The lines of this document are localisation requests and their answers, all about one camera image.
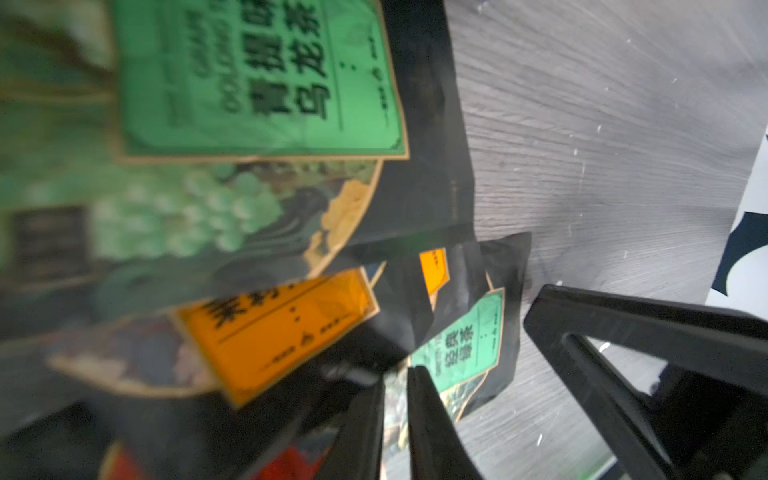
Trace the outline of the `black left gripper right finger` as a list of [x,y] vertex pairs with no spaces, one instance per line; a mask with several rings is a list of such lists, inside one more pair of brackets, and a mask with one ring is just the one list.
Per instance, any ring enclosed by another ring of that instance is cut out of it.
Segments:
[[411,478],[481,480],[426,367],[408,369],[407,395]]

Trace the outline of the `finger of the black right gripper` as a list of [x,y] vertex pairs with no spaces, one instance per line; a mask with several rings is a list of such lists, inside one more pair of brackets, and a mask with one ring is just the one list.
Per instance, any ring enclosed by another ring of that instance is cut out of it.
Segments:
[[525,331],[632,479],[767,475],[767,324],[547,285]]

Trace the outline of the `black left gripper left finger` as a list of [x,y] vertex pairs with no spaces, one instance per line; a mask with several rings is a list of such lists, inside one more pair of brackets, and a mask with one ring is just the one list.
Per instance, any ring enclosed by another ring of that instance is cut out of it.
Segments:
[[378,480],[381,473],[385,386],[379,379],[350,403],[336,440],[314,479]]

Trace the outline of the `green label tea bag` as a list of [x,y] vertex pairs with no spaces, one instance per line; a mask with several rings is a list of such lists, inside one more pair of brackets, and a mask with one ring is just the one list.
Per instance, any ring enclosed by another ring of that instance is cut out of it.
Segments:
[[5,1],[1,337],[442,248],[474,178],[441,1]]
[[421,254],[433,321],[415,352],[384,377],[385,459],[408,447],[408,368],[428,369],[452,422],[512,383],[531,246],[531,233],[522,232]]

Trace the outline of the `orange label tea bag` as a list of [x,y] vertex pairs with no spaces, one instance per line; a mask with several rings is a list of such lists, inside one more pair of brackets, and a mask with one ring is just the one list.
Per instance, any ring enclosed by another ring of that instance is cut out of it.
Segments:
[[134,316],[57,341],[146,479],[241,479],[487,291],[478,242]]

